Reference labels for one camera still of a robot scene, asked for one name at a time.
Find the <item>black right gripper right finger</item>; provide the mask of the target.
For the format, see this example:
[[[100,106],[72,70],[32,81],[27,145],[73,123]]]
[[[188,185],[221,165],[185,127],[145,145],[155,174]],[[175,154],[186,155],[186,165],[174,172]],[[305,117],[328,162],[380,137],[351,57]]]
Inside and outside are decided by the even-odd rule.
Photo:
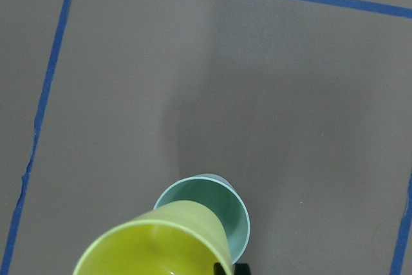
[[[236,263],[234,265],[234,275],[251,275],[250,266],[247,263]]]

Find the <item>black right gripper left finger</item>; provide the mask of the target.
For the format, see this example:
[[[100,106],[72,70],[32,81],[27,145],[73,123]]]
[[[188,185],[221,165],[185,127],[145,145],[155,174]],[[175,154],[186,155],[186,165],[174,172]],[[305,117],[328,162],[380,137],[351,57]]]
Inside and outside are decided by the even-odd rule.
[[[225,270],[223,269],[220,263],[215,263],[213,266],[214,275],[226,275]]]

